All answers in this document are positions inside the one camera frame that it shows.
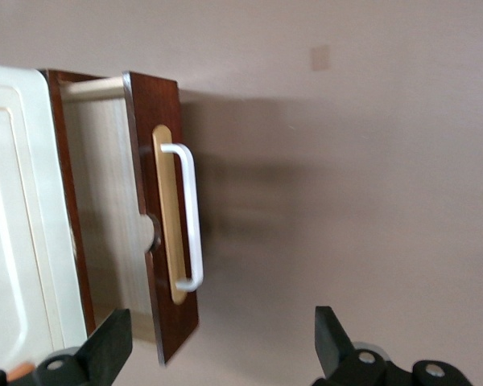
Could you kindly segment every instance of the cabinet door panel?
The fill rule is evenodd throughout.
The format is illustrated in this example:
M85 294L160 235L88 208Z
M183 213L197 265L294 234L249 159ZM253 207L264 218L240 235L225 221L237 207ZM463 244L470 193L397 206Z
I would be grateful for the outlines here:
M0 67L0 368L85 340L63 194L43 77Z

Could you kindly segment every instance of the beige wall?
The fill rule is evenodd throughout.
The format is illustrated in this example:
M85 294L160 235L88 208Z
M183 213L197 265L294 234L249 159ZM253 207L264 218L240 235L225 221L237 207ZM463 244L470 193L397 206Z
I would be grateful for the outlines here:
M483 0L0 0L0 64L184 90L201 326L118 384L308 385L332 305L396 364L483 385Z

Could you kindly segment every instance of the cabinet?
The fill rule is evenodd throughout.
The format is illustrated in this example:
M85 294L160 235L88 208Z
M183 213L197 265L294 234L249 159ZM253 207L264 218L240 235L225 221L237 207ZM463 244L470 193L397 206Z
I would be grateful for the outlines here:
M81 345L86 331L47 85L0 68L0 368Z
M149 318L144 338L153 335L166 363L198 326L202 282L177 83L135 72L41 73L57 157L47 162L60 168L81 324L89 334L113 308L130 308L134 336Z

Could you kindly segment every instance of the screw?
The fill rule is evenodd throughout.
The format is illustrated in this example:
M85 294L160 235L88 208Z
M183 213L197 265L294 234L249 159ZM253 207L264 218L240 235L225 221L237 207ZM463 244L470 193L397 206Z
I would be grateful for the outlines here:
M442 378L443 376L445 376L444 370L442 370L439 365L434 363L430 363L426 366L426 373L430 376L435 376L437 378Z
M358 356L361 362L367 363L367 364L372 364L376 361L376 358L369 353L368 351L362 351L360 352L360 355Z

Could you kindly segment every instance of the wooden edge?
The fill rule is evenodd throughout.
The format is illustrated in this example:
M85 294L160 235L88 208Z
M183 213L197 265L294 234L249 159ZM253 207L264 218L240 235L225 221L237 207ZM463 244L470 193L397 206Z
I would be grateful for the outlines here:
M162 213L159 204L152 131L157 125L165 125L171 129L174 142L182 142L179 89L173 80L136 72L124 72L123 79L138 209L140 214L152 218L157 229L162 223ZM187 277L190 277L182 173L178 162L175 163L175 172L184 264ZM161 244L155 243L146 253L145 260L159 362L166 364L196 329L199 317L195 292L188 294L180 305L172 301L164 235L161 235L160 240Z
M77 279L79 281L80 300L84 311L86 331L88 335L96 329L95 317L93 313L93 304L91 300L91 292L89 288L88 270L86 267L86 257L84 245L82 242L81 223L79 221L79 213L77 210L77 201L75 187L73 184L72 163L70 160L70 151L68 148L68 135L64 120L63 101L60 94L60 86L70 82L80 82L86 80L99 79L95 76L84 74L76 74L71 72L62 72L58 70L45 69L40 70L48 83L48 91L52 102L52 116L56 129L57 152L59 155L59 163L61 174L63 177L64 198L66 201L66 209L70 228L75 243L75 260Z

